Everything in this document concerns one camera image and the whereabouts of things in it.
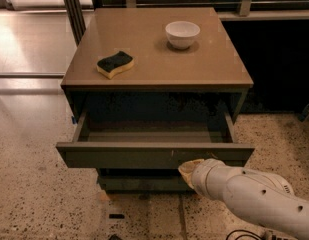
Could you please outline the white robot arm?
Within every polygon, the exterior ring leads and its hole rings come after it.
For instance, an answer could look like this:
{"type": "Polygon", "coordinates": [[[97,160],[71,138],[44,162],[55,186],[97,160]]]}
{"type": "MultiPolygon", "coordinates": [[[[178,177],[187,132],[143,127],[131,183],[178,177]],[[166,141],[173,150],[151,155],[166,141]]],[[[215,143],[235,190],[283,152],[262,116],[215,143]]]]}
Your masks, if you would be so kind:
{"type": "Polygon", "coordinates": [[[196,193],[223,202],[238,218],[309,240],[309,201],[297,197],[283,177],[216,159],[188,161],[178,171],[196,193]]]}

